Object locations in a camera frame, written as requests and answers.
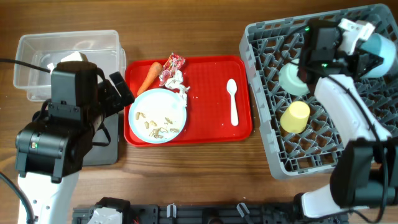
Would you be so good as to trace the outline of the light blue bowl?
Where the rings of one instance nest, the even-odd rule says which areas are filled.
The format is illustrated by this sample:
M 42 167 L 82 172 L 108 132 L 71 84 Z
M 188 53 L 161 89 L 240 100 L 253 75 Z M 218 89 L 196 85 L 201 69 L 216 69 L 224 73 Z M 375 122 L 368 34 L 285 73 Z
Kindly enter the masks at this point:
M 383 58 L 381 65 L 373 68 L 361 78 L 380 78 L 384 75 L 397 76 L 397 46 L 393 41 L 380 34 L 373 33 L 360 46 L 360 49 Z

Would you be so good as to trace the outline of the mint green bowl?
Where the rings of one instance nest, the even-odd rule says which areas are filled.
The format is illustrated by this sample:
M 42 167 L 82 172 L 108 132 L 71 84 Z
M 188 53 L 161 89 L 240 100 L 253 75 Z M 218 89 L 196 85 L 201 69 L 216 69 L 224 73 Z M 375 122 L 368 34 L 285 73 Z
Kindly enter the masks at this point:
M 299 63 L 299 59 L 292 60 L 292 63 Z M 279 71 L 279 84 L 289 94 L 303 96 L 310 93 L 306 83 L 298 77 L 298 66 L 287 63 Z

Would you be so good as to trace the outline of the yellow plastic cup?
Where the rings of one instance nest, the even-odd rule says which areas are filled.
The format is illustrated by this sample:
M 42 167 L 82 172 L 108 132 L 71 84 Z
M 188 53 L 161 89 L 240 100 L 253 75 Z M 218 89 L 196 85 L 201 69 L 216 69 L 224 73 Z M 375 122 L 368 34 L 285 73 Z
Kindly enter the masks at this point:
M 280 125 L 288 133 L 299 134 L 305 130 L 309 116 L 309 105 L 303 101 L 295 101 L 282 114 Z

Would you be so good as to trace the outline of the white plastic spoon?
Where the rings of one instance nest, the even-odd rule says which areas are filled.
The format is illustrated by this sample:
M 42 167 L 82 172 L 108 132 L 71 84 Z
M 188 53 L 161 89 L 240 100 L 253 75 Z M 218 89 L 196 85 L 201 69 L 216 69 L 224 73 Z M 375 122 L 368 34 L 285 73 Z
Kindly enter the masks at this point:
M 235 99 L 235 94 L 238 90 L 236 82 L 233 79 L 229 79 L 226 89 L 231 98 L 231 124 L 237 126 L 239 124 L 239 118 Z

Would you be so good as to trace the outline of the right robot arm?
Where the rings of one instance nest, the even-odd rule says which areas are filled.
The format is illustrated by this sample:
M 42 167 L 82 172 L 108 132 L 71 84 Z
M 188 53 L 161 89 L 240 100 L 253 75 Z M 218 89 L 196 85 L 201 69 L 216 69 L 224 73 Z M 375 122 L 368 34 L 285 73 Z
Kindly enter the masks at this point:
M 305 26 L 298 76 L 326 109 L 343 143 L 328 185 L 301 195 L 307 218 L 397 204 L 397 139 L 373 116 L 354 85 L 379 78 L 397 60 L 393 41 L 365 21 L 312 21 Z

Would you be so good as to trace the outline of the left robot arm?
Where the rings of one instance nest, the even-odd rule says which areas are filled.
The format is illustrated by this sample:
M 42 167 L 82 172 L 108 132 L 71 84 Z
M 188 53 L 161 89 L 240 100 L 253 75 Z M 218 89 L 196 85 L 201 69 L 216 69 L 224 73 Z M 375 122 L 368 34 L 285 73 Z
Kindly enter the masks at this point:
M 50 75 L 51 97 L 16 136 L 19 223 L 67 221 L 84 157 L 111 143 L 104 120 L 134 102 L 119 72 L 91 62 L 60 62 Z

